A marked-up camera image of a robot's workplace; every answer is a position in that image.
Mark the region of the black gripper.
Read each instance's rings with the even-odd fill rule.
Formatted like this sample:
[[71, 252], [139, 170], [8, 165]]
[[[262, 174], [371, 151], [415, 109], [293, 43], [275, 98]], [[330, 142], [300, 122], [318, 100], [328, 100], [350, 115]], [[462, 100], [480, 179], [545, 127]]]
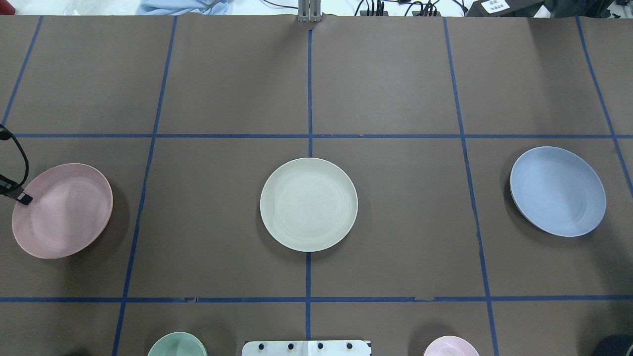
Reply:
[[20, 184], [3, 175], [0, 176], [0, 193], [3, 196], [17, 200], [18, 203], [24, 206], [28, 206], [33, 201], [33, 198], [28, 194], [22, 194], [22, 192], [23, 189]]

